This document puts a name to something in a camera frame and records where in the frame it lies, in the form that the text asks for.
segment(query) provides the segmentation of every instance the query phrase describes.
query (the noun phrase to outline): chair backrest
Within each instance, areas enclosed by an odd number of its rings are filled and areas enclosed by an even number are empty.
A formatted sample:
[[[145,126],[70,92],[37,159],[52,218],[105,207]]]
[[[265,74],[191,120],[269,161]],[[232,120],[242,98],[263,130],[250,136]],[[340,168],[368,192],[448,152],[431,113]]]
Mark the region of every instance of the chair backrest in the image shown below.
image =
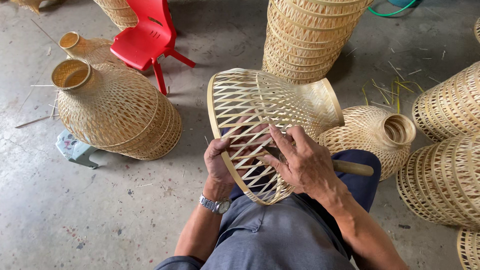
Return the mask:
[[[167,0],[126,0],[138,17],[136,27],[149,28],[158,31],[158,34],[170,36],[170,40],[175,42],[177,32],[173,26],[170,10]]]

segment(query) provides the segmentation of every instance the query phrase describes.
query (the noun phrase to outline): knife handle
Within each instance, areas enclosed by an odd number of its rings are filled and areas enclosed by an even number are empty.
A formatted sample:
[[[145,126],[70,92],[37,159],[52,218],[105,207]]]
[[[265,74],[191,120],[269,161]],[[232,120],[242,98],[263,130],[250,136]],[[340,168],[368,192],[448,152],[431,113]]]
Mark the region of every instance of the knife handle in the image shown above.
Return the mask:
[[[361,176],[372,176],[373,168],[368,165],[343,161],[343,160],[332,160],[333,170],[336,172],[351,173]]]

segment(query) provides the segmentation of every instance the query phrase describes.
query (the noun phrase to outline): knife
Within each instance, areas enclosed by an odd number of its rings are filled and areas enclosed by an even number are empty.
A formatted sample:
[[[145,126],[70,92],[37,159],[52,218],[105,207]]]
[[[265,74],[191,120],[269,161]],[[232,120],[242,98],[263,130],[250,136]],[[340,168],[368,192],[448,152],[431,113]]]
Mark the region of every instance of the knife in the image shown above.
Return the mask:
[[[271,146],[264,146],[263,147],[270,155],[274,156],[280,162],[285,163],[287,160],[285,156],[282,154],[280,149],[277,147]],[[351,173],[361,176],[372,176],[373,175],[373,168],[368,165],[343,161],[343,160],[332,160],[333,163],[333,170],[336,172],[344,172],[344,173]]]

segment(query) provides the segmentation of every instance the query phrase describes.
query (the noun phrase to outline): woven bamboo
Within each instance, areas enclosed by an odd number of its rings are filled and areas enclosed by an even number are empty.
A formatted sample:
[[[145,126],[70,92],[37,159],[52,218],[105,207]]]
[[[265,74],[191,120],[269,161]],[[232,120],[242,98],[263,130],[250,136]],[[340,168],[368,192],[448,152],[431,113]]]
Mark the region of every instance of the woven bamboo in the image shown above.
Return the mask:
[[[345,126],[318,137],[331,154],[362,149],[375,154],[382,164],[380,180],[390,177],[405,164],[415,138],[415,126],[406,116],[374,106],[356,106],[343,111]]]
[[[283,132],[301,125],[310,137],[344,124],[342,111],[327,79],[303,86],[294,86],[265,72],[231,69],[215,74],[208,85],[208,114],[215,138],[231,138],[233,151],[222,153],[222,158],[233,178],[252,200],[271,205],[287,197],[294,187],[262,162],[250,165],[252,158],[264,155],[263,146],[272,138],[267,124],[275,124]],[[229,128],[222,136],[221,130]],[[246,147],[252,152],[240,155]],[[260,175],[253,174],[262,168]],[[239,171],[246,172],[240,176]],[[268,175],[270,181],[258,180]],[[262,187],[257,194],[250,188]]]
[[[462,227],[456,240],[458,257],[464,270],[480,270],[480,232]]]
[[[107,14],[112,22],[121,30],[135,27],[138,22],[137,15],[130,8],[126,0],[94,0]]]
[[[477,38],[477,40],[480,42],[480,18],[478,18],[477,22],[475,23],[473,32],[475,33],[475,37]]]
[[[112,44],[113,41],[104,38],[84,39],[77,32],[68,32],[59,41],[60,47],[70,57],[82,58],[90,65],[101,63],[123,65],[123,62],[110,51]]]
[[[413,152],[397,174],[398,191],[425,220],[480,228],[480,135],[459,136]]]
[[[14,3],[17,3],[19,6],[30,9],[31,11],[40,14],[40,3],[46,0],[10,0]]]
[[[421,94],[412,115],[434,142],[480,132],[480,62]]]
[[[262,70],[293,84],[325,77],[373,0],[270,0]]]
[[[122,65],[64,60],[52,72],[59,114],[80,141],[139,160],[173,149],[182,124],[170,101],[137,71]]]

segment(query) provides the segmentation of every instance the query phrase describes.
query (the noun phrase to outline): wristwatch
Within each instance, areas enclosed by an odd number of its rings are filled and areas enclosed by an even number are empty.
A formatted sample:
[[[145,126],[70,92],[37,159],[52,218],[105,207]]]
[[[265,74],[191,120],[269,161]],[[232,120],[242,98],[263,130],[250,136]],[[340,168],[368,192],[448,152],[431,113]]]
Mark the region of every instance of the wristwatch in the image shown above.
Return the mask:
[[[200,196],[200,203],[205,206],[207,209],[210,209],[212,212],[214,212],[217,215],[222,215],[225,213],[229,208],[230,205],[232,204],[232,200],[230,198],[223,198],[220,201],[211,201],[207,198],[205,198],[203,192],[202,195]]]

